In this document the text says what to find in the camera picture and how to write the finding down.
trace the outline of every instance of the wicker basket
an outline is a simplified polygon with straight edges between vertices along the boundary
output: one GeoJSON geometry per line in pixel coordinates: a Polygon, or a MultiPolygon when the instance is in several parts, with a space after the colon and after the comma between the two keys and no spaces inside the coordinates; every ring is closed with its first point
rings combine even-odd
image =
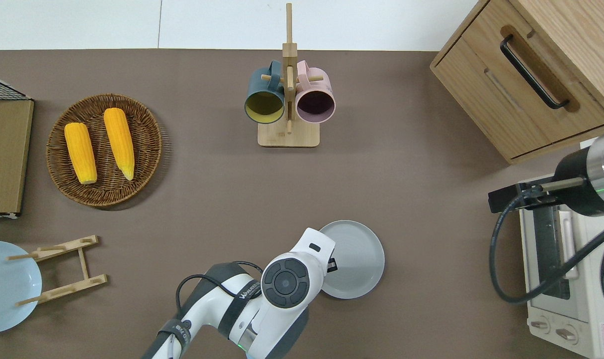
{"type": "Polygon", "coordinates": [[[54,184],[68,198],[87,206],[105,207],[131,198],[143,189],[160,162],[162,136],[156,118],[145,105],[127,96],[106,93],[85,98],[58,118],[47,140],[47,169],[54,184]],[[109,107],[122,109],[134,143],[134,179],[128,181],[118,169],[109,145],[103,112],[109,107]],[[80,184],[72,168],[65,143],[65,125],[85,123],[90,132],[97,181],[80,184]]]}

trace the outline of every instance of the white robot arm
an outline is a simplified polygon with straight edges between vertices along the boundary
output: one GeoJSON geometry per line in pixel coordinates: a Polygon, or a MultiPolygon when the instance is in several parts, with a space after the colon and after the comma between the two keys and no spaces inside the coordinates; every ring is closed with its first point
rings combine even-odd
{"type": "Polygon", "coordinates": [[[329,264],[334,247],[331,238],[308,228],[291,251],[269,263],[261,282],[237,263],[216,264],[142,358],[179,359],[203,325],[218,329],[253,359],[283,358],[304,329],[307,307],[325,275],[336,270],[329,264]]]}

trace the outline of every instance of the pink mug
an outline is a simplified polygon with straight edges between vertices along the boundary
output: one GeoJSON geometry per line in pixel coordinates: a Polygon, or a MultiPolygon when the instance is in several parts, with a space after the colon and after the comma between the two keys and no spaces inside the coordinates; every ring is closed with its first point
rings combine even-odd
{"type": "Polygon", "coordinates": [[[321,69],[309,68],[306,61],[298,63],[296,86],[296,112],[302,120],[310,123],[322,123],[335,113],[335,98],[329,76],[321,69]],[[310,77],[322,77],[322,80],[309,81],[310,77]]]}

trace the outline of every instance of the black button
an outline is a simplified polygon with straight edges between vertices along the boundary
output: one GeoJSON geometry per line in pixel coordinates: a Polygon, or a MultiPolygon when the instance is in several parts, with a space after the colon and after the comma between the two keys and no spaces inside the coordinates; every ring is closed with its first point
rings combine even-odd
{"type": "Polygon", "coordinates": [[[275,290],[281,295],[290,295],[296,288],[297,281],[290,271],[281,271],[275,277],[275,290]]]}
{"type": "Polygon", "coordinates": [[[287,304],[287,299],[275,294],[273,288],[268,288],[266,290],[266,298],[275,305],[284,307],[287,304]]]}
{"type": "Polygon", "coordinates": [[[266,284],[270,284],[271,282],[273,282],[273,276],[275,276],[275,273],[277,273],[280,270],[280,264],[279,263],[273,263],[266,271],[266,273],[264,274],[264,282],[266,284]]]}
{"type": "Polygon", "coordinates": [[[293,270],[298,278],[306,277],[306,266],[297,259],[287,259],[287,261],[284,262],[284,267],[288,270],[293,270]]]}
{"type": "Polygon", "coordinates": [[[298,290],[291,296],[291,304],[299,304],[306,297],[308,291],[308,284],[306,282],[300,282],[298,290]]]}

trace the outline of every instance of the corn cob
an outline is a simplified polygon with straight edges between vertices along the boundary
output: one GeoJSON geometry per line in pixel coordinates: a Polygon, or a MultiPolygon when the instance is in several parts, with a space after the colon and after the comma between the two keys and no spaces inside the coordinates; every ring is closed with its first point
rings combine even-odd
{"type": "Polygon", "coordinates": [[[125,113],[112,107],[105,110],[103,119],[116,164],[125,178],[131,181],[134,179],[134,145],[125,113]]]}
{"type": "Polygon", "coordinates": [[[65,142],[79,182],[81,184],[96,182],[96,162],[90,133],[85,123],[74,122],[65,125],[65,142]]]}

